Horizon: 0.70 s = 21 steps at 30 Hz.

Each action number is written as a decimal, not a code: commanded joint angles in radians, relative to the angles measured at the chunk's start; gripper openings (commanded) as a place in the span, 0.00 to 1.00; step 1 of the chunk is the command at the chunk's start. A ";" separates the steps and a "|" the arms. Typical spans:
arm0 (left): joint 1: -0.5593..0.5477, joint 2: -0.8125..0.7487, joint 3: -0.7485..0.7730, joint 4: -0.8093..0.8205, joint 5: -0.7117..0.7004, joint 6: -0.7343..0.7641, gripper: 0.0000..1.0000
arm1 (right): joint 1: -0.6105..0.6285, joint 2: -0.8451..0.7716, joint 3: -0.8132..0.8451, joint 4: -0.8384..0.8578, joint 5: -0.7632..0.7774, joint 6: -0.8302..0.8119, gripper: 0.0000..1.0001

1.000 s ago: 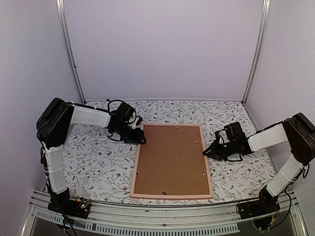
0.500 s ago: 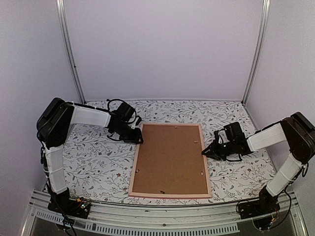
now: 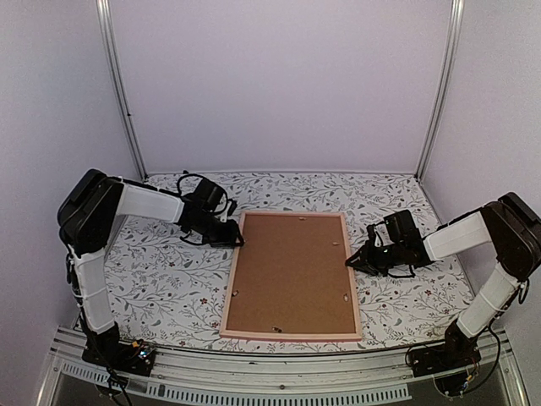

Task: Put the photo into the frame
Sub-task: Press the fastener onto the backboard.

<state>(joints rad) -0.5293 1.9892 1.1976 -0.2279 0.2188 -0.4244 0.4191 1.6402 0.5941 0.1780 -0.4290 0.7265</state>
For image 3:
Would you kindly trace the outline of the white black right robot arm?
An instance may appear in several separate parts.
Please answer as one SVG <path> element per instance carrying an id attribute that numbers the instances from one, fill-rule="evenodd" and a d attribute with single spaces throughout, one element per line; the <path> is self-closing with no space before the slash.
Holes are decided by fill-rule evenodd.
<path id="1" fill-rule="evenodd" d="M 389 244 L 382 242 L 379 225 L 385 228 Z M 448 342 L 436 356 L 443 368 L 454 369 L 468 357 L 468 341 L 504 313 L 540 267 L 540 216 L 525 200 L 508 192 L 426 235 L 409 210 L 391 213 L 379 224 L 368 225 L 366 241 L 346 265 L 370 276 L 388 276 L 398 266 L 415 271 L 448 257 L 471 259 L 476 254 L 482 256 L 479 263 L 486 267 L 486 279 L 471 304 L 447 328 Z"/>

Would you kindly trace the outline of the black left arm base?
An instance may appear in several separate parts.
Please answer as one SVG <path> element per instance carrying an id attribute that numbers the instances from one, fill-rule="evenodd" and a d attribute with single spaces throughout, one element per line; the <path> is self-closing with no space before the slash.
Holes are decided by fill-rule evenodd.
<path id="1" fill-rule="evenodd" d="M 87 337 L 82 360 L 115 371 L 138 376 L 150 376 L 155 359 L 155 346 L 138 339 L 121 343 L 118 337 L 100 334 Z"/>

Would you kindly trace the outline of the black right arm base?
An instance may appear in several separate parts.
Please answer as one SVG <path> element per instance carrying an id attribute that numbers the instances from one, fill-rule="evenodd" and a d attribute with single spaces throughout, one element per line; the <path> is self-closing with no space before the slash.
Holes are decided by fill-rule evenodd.
<path id="1" fill-rule="evenodd" d="M 405 363 L 414 377 L 462 369 L 434 381 L 436 389 L 449 398 L 466 393 L 478 376 L 480 360 L 476 338 L 447 337 L 440 345 L 411 347 L 405 355 Z"/>

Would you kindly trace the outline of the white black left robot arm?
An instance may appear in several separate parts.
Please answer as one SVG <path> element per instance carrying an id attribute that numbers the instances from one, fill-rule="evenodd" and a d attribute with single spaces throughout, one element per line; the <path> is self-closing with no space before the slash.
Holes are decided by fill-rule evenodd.
<path id="1" fill-rule="evenodd" d="M 74 296 L 86 328 L 101 335 L 117 330 L 105 279 L 106 247 L 118 217 L 143 217 L 175 224 L 186 234 L 197 233 L 201 244 L 236 248 L 244 243 L 231 218 L 237 203 L 204 176 L 195 190 L 158 189 L 129 179 L 88 170 L 57 213 L 59 237 L 68 250 Z"/>

